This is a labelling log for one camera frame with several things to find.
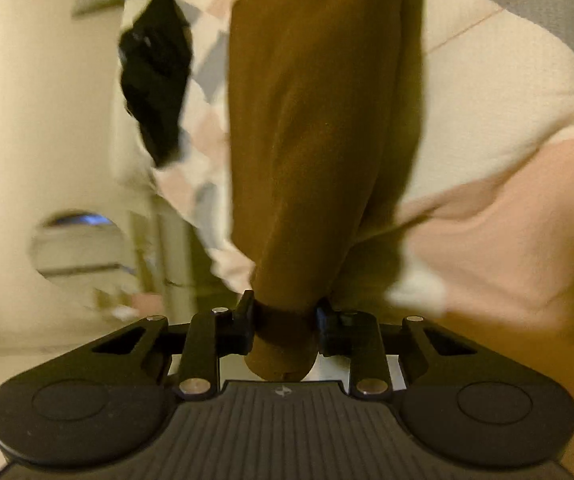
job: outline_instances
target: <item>round mirror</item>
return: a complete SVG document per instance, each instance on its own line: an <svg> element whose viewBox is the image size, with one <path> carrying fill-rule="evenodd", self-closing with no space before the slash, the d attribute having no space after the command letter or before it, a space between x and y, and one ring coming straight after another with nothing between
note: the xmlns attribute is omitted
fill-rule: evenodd
<svg viewBox="0 0 574 480"><path fill-rule="evenodd" d="M38 272L88 308L120 317L121 309L129 314L131 296L140 292L125 236L102 215L76 211L52 217L35 230L29 251Z"/></svg>

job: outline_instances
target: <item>brown fabric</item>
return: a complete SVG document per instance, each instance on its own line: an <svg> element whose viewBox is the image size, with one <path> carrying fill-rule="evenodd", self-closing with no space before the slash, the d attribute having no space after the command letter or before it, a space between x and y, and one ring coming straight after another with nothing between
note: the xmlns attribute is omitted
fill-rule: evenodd
<svg viewBox="0 0 574 480"><path fill-rule="evenodd" d="M390 134L400 6L239 0L233 7L232 239L256 264L254 292L269 310L306 318L368 221ZM310 366L315 349L303 357L302 342L312 333L302 326L269 323L248 364L261 376L291 372L279 368L294 359ZM270 361L267 344L279 335L283 358Z"/></svg>

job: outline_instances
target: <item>metal screw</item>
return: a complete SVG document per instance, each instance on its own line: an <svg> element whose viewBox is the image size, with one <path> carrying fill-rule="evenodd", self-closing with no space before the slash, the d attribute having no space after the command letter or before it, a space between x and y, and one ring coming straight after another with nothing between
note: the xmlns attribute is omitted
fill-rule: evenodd
<svg viewBox="0 0 574 480"><path fill-rule="evenodd" d="M371 396L385 393L389 386L381 379L361 379L356 384L356 389L365 396Z"/></svg>
<svg viewBox="0 0 574 480"><path fill-rule="evenodd" d="M206 394L211 388L211 383L207 379L192 377L185 379L178 385L178 389L187 396Z"/></svg>

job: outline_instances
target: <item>black glove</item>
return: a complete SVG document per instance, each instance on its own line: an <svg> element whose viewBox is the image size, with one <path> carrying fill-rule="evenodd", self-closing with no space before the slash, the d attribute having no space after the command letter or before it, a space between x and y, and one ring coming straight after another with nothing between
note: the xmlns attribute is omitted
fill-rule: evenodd
<svg viewBox="0 0 574 480"><path fill-rule="evenodd" d="M151 0L119 44L126 108L157 168L181 155L178 118L192 61L186 27L175 0Z"/></svg>

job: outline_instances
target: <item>beige wall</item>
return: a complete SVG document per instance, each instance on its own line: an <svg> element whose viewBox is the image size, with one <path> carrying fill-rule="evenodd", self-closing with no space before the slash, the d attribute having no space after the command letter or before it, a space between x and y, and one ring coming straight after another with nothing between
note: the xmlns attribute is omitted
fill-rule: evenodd
<svg viewBox="0 0 574 480"><path fill-rule="evenodd" d="M0 0L0 346L76 342L106 327L33 270L29 238L81 208L125 227L144 199L113 183L109 110L121 9L70 18L73 0Z"/></svg>

